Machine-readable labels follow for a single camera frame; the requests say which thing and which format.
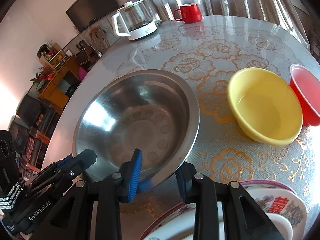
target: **round table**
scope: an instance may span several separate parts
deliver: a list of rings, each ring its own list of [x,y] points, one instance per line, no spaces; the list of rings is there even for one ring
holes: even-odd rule
[[[199,134],[187,161],[214,181],[271,179],[289,185],[306,204],[308,232],[319,214],[320,169],[316,164],[320,127],[303,127],[298,138],[285,147],[258,143],[239,128],[226,97],[228,80],[237,70],[265,68],[289,82],[289,67],[294,63],[320,78],[319,64],[289,32],[279,25],[248,18],[206,16],[194,24],[170,21],[143,40],[120,38],[68,102],[43,168],[72,152],[82,111],[108,83],[134,71],[163,69],[186,80],[199,101]],[[149,224],[179,202],[172,176],[138,195],[133,204],[121,205],[123,239],[138,239]]]

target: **kettle lid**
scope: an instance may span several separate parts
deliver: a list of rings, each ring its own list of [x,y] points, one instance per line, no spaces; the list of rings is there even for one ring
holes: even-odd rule
[[[121,7],[118,11],[127,10],[128,8],[134,7],[134,6],[136,6],[137,4],[139,4],[139,3],[143,3],[143,0],[136,1],[136,2],[132,2],[132,1],[126,2],[126,3],[124,4],[124,6]]]

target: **metal bowl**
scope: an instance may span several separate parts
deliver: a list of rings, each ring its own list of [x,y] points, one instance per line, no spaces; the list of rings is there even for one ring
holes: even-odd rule
[[[97,161],[86,174],[100,181],[140,148],[138,192],[145,192],[187,158],[199,120],[196,96],[182,78],[164,70],[137,71],[111,82],[88,104],[75,130],[73,152],[96,152]]]

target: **pink object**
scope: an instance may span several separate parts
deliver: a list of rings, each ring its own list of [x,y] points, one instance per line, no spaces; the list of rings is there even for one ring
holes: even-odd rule
[[[80,80],[82,81],[85,76],[87,75],[87,72],[85,71],[85,69],[83,67],[80,67],[79,68],[79,78]]]
[[[320,125],[320,81],[298,64],[291,65],[290,74],[290,87],[301,104],[303,125]]]

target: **television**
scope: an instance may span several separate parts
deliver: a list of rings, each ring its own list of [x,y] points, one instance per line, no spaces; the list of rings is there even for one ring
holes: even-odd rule
[[[79,32],[119,8],[116,0],[76,0],[66,11]]]

